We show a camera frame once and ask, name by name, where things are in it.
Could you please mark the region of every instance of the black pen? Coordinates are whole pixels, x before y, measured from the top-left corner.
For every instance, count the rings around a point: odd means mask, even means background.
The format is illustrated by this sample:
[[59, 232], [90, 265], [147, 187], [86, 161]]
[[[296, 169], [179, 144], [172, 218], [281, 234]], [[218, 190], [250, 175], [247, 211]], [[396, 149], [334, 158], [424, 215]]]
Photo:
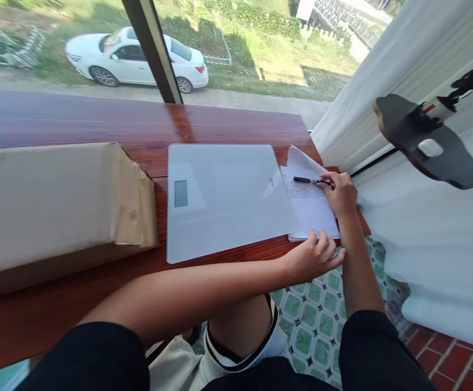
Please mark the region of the black pen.
[[294, 177], [295, 182], [304, 182], [304, 183], [312, 183], [312, 184], [318, 184], [318, 183], [324, 183], [326, 185], [332, 186], [333, 183], [331, 181], [325, 181], [325, 180], [313, 180], [309, 178], [302, 178], [300, 176], [295, 176]]

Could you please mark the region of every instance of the glass bathroom scale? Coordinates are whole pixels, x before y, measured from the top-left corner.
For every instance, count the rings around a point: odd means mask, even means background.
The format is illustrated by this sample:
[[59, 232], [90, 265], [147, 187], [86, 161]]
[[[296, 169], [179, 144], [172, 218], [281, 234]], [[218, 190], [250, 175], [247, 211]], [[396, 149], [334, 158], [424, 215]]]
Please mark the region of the glass bathroom scale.
[[168, 164], [168, 263], [296, 229], [270, 145], [173, 144]]

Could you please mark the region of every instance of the red tile floor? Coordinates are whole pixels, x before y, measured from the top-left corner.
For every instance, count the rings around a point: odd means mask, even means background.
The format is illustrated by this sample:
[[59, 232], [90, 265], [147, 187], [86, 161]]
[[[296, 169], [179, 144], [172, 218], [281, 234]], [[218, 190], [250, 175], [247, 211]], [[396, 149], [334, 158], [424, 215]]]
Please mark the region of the red tile floor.
[[418, 325], [402, 339], [439, 391], [473, 391], [473, 345]]

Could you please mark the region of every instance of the black stand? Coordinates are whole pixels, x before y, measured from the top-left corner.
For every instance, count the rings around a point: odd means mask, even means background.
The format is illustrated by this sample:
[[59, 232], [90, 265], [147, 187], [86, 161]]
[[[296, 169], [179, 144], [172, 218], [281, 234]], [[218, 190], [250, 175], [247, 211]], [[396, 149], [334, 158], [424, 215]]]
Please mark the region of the black stand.
[[[383, 136], [427, 177], [462, 190], [473, 188], [473, 157], [461, 139], [445, 125], [420, 121], [414, 111], [417, 107], [395, 94], [376, 99], [374, 112]], [[444, 149], [441, 155], [427, 157], [419, 150], [419, 143], [428, 138]]]

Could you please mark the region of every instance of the hand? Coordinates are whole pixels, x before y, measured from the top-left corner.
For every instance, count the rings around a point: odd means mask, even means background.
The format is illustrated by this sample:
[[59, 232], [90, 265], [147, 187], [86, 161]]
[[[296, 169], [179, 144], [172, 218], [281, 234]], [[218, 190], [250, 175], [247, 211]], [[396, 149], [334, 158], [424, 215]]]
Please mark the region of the hand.
[[325, 231], [319, 234], [311, 233], [306, 241], [289, 251], [284, 260], [288, 263], [289, 272], [292, 273], [293, 285], [310, 282], [316, 277], [336, 269], [345, 259], [345, 249], [341, 249], [334, 258], [336, 243], [333, 238], [328, 238]]
[[356, 214], [357, 189], [354, 187], [350, 175], [347, 173], [327, 172], [321, 174], [322, 180], [334, 182], [333, 189], [325, 183], [318, 186], [325, 191], [330, 208], [338, 219], [346, 215]]

